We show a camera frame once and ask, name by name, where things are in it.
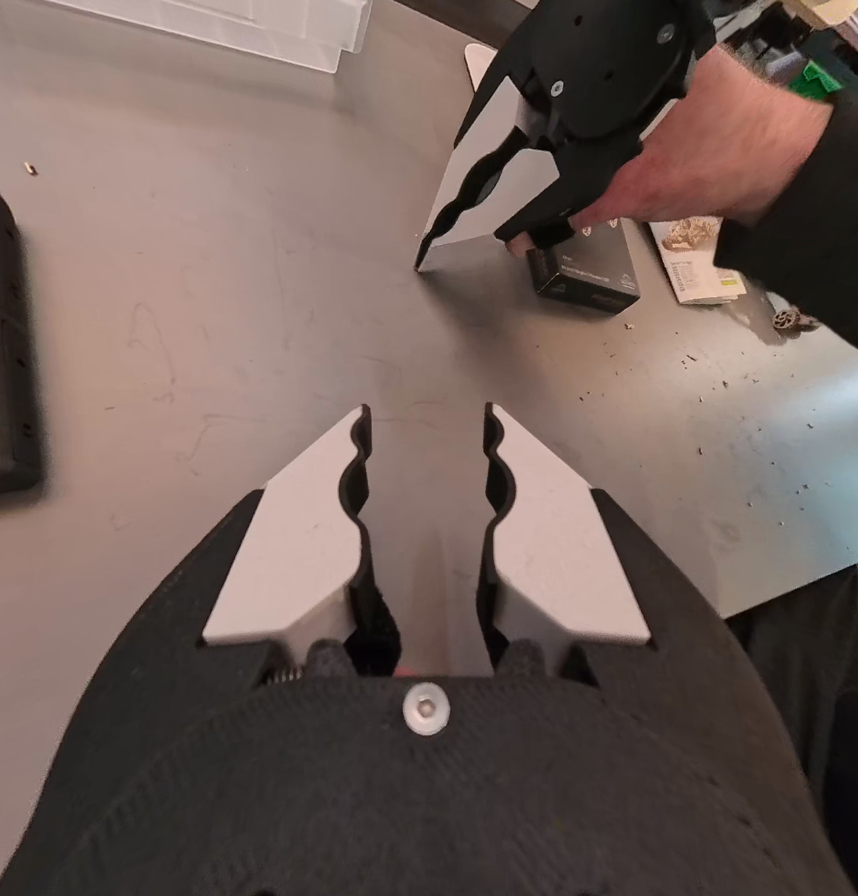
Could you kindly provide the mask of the person's right forearm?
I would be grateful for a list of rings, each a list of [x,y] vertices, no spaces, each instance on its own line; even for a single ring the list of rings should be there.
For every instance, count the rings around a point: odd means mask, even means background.
[[[858,349],[858,106],[835,106],[799,173],[759,223],[721,227],[715,260]]]

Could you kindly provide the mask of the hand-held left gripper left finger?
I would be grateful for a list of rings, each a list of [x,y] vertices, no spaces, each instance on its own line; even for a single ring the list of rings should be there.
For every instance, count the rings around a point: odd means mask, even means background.
[[[370,409],[361,405],[274,475],[202,630],[205,645],[278,644],[306,659],[321,640],[356,632],[351,590],[367,559],[343,481],[366,466]]]

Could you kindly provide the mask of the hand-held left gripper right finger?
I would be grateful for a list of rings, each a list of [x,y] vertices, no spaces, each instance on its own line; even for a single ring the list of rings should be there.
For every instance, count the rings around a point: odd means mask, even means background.
[[[568,675],[584,644],[647,647],[649,626],[591,485],[494,402],[483,418],[492,518],[479,569],[479,627],[492,668],[517,642]]]

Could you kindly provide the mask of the printed paper booklet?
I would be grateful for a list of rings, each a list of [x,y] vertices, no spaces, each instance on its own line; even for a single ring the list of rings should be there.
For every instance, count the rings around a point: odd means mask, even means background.
[[[722,218],[691,216],[650,222],[650,234],[678,304],[725,305],[746,294],[743,277],[715,264]]]

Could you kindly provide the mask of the person's leg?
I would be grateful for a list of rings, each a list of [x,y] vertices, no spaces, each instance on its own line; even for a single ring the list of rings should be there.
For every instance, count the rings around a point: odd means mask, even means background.
[[[858,565],[731,616],[858,892]]]

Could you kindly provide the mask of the black cardboard box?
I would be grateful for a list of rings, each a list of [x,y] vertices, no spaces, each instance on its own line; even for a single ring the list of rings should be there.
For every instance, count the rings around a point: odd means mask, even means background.
[[[527,253],[535,293],[577,308],[619,315],[640,298],[620,218],[576,231],[564,242]]]

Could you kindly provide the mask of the green plastic bin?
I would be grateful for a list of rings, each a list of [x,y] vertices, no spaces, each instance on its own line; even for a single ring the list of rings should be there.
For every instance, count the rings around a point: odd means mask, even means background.
[[[843,91],[845,86],[814,60],[808,60],[802,70],[790,81],[788,89],[794,94],[812,101],[830,102],[833,95]]]

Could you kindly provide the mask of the black framed screen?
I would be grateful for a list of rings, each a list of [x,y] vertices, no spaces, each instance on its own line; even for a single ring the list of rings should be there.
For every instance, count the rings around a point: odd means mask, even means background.
[[[24,247],[0,195],[0,495],[42,480],[42,425]]]

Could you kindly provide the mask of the person's right hand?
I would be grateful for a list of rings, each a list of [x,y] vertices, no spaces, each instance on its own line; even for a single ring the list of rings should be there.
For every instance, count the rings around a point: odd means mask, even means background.
[[[694,215],[751,225],[787,189],[831,112],[763,81],[717,45],[639,156],[569,225],[582,230],[617,218]]]

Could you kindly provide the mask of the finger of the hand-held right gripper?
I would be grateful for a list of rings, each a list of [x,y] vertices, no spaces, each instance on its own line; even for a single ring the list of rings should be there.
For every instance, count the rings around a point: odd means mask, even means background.
[[[451,245],[509,240],[510,221],[559,176],[563,121],[529,43],[490,58],[457,131],[416,252],[425,270]]]

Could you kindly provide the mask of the clear plastic tray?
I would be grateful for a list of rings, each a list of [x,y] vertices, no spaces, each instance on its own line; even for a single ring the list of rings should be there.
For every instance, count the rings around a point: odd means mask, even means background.
[[[83,14],[333,74],[361,51],[372,1],[54,1]]]

